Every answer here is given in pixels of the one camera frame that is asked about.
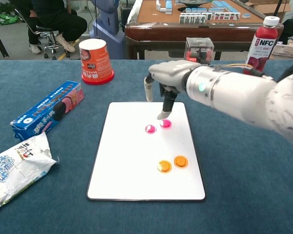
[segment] white basket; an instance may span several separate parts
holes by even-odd
[[[277,44],[272,51],[272,55],[293,57],[293,46]]]

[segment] green indicator light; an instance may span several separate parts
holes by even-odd
[[[205,83],[200,83],[200,84],[199,84],[199,90],[200,90],[201,92],[203,92],[205,89],[206,89],[206,84],[205,84]]]

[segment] floor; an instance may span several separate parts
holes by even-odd
[[[92,18],[90,13],[87,10],[82,10],[78,12],[78,15],[87,20],[89,25],[89,30],[92,29]],[[27,35],[27,27],[25,23],[16,23],[10,25],[0,26],[0,38],[9,54],[8,58],[3,58],[0,53],[0,60],[34,60],[34,59],[45,59],[43,54],[34,55],[29,51],[28,44],[28,35]],[[80,43],[82,40],[89,38],[89,32],[86,31],[80,38]],[[79,59],[79,50],[78,45],[75,46],[76,52],[71,53],[70,59]],[[63,49],[59,49],[56,53],[56,57],[63,57],[63,59],[68,59],[65,56],[62,56],[64,53]],[[245,60],[248,52],[223,52],[221,56],[221,60]],[[166,51],[145,51],[145,59],[165,59],[165,60],[178,60],[182,58],[170,58],[168,56],[168,52]],[[287,57],[279,57],[274,56],[274,59],[292,59]]]

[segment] pink bead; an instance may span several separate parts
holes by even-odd
[[[167,129],[167,128],[171,127],[171,122],[168,119],[163,119],[163,120],[161,120],[160,125],[161,125],[162,128]]]
[[[153,125],[151,125],[151,124],[147,125],[146,128],[145,128],[145,130],[149,134],[153,134],[153,133],[156,132],[156,128]]]

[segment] person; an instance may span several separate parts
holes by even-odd
[[[33,9],[31,0],[11,0],[12,4],[15,5],[16,9],[25,18],[29,27],[35,32],[36,25],[41,24],[40,20],[37,18],[37,14]],[[28,40],[29,40],[29,50],[34,54],[40,54],[41,50],[38,47],[39,35],[33,34],[28,28]]]
[[[65,9],[63,0],[31,0],[38,18],[45,27],[57,29],[56,35],[65,50],[74,52],[75,48],[69,41],[75,41],[87,30],[87,21],[77,15],[71,14],[70,0],[66,0]]]

